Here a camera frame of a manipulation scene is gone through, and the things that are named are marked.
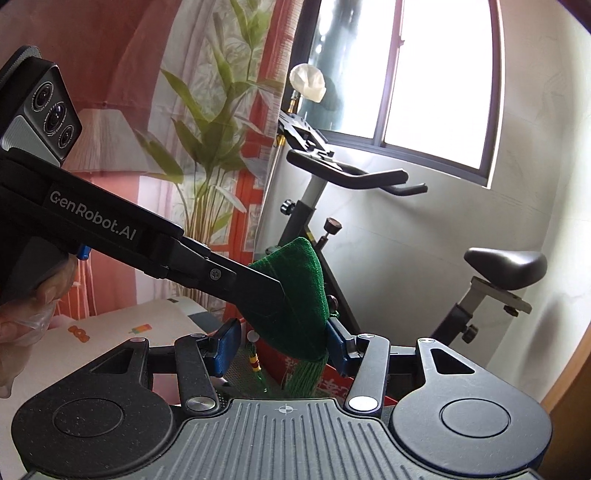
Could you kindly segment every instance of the screw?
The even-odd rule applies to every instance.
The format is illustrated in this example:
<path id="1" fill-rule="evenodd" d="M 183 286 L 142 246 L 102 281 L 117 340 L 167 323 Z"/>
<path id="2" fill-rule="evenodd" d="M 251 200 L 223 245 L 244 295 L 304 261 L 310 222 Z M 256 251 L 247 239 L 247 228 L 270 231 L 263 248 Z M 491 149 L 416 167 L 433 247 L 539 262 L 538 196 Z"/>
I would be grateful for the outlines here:
<path id="1" fill-rule="evenodd" d="M 357 411 L 371 411 L 378 405 L 378 401 L 373 397 L 359 396 L 349 400 L 349 407 Z"/>
<path id="2" fill-rule="evenodd" d="M 222 271 L 219 268 L 212 268 L 209 271 L 209 278 L 211 278 L 213 281 L 219 280 L 222 278 Z"/>
<path id="3" fill-rule="evenodd" d="M 209 397 L 193 397 L 187 400 L 187 408 L 193 411 L 208 411 L 215 406 L 215 400 Z"/>

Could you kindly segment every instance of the adjustment knob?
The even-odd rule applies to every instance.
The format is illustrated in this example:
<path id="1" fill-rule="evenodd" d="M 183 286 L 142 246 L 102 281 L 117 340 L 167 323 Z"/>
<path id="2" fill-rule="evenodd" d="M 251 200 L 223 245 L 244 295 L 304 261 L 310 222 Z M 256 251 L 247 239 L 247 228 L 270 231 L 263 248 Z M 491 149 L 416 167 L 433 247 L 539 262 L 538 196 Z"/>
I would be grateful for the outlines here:
<path id="1" fill-rule="evenodd" d="M 505 305 L 503 307 L 503 310 L 505 310 L 512 317 L 518 317 L 519 316 L 519 312 L 515 308 L 509 307 L 508 305 Z"/>
<path id="2" fill-rule="evenodd" d="M 478 327 L 476 325 L 469 325 L 464 331 L 464 335 L 462 335 L 462 340 L 464 340 L 466 343 L 470 343 L 474 340 L 474 338 L 476 338 L 477 334 Z"/>
<path id="3" fill-rule="evenodd" d="M 334 218 L 328 217 L 324 223 L 324 230 L 329 235 L 336 235 L 342 228 L 343 226 L 340 224 L 340 222 Z"/>
<path id="4" fill-rule="evenodd" d="M 281 204 L 281 213 L 283 215 L 291 215 L 291 212 L 296 208 L 296 203 L 293 200 L 287 199 Z"/>

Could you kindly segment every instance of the plastic glove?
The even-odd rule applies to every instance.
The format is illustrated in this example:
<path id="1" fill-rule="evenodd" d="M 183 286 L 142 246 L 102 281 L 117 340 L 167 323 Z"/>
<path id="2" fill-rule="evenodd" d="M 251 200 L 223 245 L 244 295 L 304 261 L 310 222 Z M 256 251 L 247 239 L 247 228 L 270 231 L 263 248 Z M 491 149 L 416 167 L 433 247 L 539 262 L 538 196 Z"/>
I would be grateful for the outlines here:
<path id="1" fill-rule="evenodd" d="M 71 255 L 57 274 L 43 282 L 35 296 L 0 307 L 0 398 L 8 398 L 14 379 L 25 368 L 31 348 L 47 331 L 56 308 L 74 283 L 78 260 Z"/>
<path id="2" fill-rule="evenodd" d="M 291 69 L 290 83 L 304 98 L 320 103 L 326 93 L 324 75 L 309 63 L 300 63 Z"/>

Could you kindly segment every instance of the curtain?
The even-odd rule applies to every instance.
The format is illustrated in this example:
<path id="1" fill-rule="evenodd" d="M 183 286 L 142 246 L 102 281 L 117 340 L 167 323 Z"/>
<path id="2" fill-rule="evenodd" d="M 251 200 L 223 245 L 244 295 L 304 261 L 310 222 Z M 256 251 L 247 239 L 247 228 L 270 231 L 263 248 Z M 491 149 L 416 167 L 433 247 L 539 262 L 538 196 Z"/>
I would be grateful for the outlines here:
<path id="1" fill-rule="evenodd" d="M 55 61 L 84 129 L 64 168 L 189 231 L 181 193 L 194 193 L 194 180 L 202 181 L 206 172 L 183 146 L 173 120 L 187 125 L 203 145 L 211 142 L 199 132 L 192 110 L 167 75 L 188 87 L 206 116 L 216 116 L 228 86 L 216 68 L 216 53 L 223 50 L 238 78 L 246 68 L 240 59 L 245 51 L 241 34 L 250 28 L 247 37 L 258 43 L 251 49 L 245 80 L 257 86 L 233 105 L 231 122 L 240 129 L 236 161 L 244 168 L 234 163 L 219 175 L 206 218 L 210 227 L 205 229 L 211 233 L 206 237 L 212 250 L 247 264 L 302 1 L 18 0 L 0 11 L 0 61 L 23 44 L 38 46 L 44 58 Z M 239 11 L 246 12 L 246 27 Z M 182 169 L 182 184 L 163 179 L 167 172 L 150 150 L 154 141 Z M 58 312 L 80 319 L 174 291 L 166 281 L 93 251 L 90 260 L 80 263 Z M 226 317 L 236 314 L 232 306 L 202 300 Z"/>

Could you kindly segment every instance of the black handle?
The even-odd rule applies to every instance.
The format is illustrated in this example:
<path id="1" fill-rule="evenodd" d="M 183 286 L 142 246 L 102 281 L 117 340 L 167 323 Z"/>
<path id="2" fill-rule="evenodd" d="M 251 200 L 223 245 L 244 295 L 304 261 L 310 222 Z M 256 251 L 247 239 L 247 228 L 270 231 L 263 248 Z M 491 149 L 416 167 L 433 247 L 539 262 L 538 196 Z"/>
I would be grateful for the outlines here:
<path id="1" fill-rule="evenodd" d="M 367 175 L 365 170 L 361 170 L 361 168 L 357 168 L 353 165 L 349 165 L 348 163 L 341 163 L 335 161 L 335 163 L 343 170 L 344 172 L 350 173 L 351 175 Z M 425 183 L 420 183 L 418 185 L 411 185 L 408 187 L 398 187 L 394 185 L 387 185 L 384 187 L 380 187 L 385 192 L 388 192 L 392 195 L 396 195 L 397 197 L 410 197 L 411 195 L 418 195 L 420 193 L 427 193 L 428 187 Z"/>
<path id="2" fill-rule="evenodd" d="M 296 150 L 290 150 L 287 153 L 287 161 L 329 183 L 334 183 L 339 187 L 350 190 L 377 189 L 390 185 L 399 185 L 408 180 L 408 173 L 401 168 L 398 170 L 351 175 L 324 162 L 318 155 Z"/>

